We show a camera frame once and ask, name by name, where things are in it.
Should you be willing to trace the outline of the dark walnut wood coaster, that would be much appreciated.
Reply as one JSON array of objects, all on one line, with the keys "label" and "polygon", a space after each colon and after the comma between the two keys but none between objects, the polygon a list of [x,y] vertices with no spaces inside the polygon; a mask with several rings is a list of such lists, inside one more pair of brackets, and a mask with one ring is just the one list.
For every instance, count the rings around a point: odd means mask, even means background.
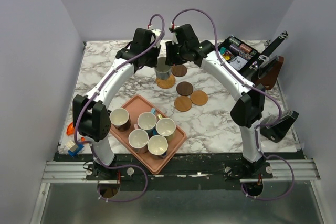
[{"label": "dark walnut wood coaster", "polygon": [[187,74],[187,68],[184,65],[172,66],[172,74],[176,77],[183,77]]}]

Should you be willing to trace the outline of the cream cup with teal handle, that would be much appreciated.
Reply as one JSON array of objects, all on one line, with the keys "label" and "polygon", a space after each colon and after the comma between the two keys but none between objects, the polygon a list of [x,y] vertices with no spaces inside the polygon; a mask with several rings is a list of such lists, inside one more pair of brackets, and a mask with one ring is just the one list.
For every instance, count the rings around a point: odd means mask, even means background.
[{"label": "cream cup with teal handle", "polygon": [[166,64],[166,57],[158,57],[157,65],[154,68],[156,77],[160,80],[167,80],[171,76],[171,66]]}]

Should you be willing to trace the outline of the light wood coaster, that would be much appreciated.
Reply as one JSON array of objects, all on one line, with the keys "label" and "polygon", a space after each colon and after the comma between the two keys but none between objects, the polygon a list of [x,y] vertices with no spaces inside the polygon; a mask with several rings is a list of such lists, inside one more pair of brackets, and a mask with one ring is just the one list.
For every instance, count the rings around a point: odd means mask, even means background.
[{"label": "light wood coaster", "polygon": [[191,109],[192,101],[189,97],[180,96],[175,99],[174,106],[178,111],[186,112]]},{"label": "light wood coaster", "polygon": [[208,102],[208,95],[202,90],[196,90],[191,94],[191,101],[194,105],[203,106]]}]

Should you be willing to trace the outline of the cream cup dark brown body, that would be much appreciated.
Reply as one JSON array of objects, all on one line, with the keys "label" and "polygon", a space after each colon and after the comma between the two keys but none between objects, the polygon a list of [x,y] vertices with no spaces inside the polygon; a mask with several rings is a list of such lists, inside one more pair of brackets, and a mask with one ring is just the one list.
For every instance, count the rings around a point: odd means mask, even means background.
[{"label": "cream cup dark brown body", "polygon": [[110,121],[114,128],[123,132],[131,127],[131,120],[128,111],[124,108],[118,108],[110,113]]}]

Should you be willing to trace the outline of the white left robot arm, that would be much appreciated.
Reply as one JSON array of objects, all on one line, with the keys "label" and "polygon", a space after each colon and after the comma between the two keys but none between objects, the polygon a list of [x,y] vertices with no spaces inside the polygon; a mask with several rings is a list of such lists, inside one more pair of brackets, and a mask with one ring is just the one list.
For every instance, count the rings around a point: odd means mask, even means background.
[{"label": "white left robot arm", "polygon": [[136,29],[131,42],[117,52],[103,79],[86,95],[78,94],[73,98],[74,142],[78,142],[78,135],[86,138],[85,143],[91,148],[94,161],[100,164],[98,173],[104,179],[112,179],[117,171],[112,163],[115,155],[108,140],[112,125],[109,105],[121,86],[139,68],[156,67],[163,37],[163,28],[154,29],[149,25],[147,29]]}]

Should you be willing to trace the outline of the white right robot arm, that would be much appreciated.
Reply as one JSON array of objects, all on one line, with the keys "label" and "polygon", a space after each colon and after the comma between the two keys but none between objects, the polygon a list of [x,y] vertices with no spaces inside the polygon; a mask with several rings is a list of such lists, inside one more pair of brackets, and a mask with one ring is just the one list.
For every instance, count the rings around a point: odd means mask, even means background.
[{"label": "white right robot arm", "polygon": [[260,172],[257,161],[261,159],[260,133],[255,127],[260,122],[265,104],[265,88],[257,87],[241,76],[218,51],[218,46],[205,40],[200,42],[192,26],[185,24],[172,26],[173,39],[166,43],[166,64],[183,65],[193,62],[215,77],[233,97],[236,104],[230,115],[239,125],[243,142],[243,157],[246,162],[241,165],[242,173],[249,178]]}]

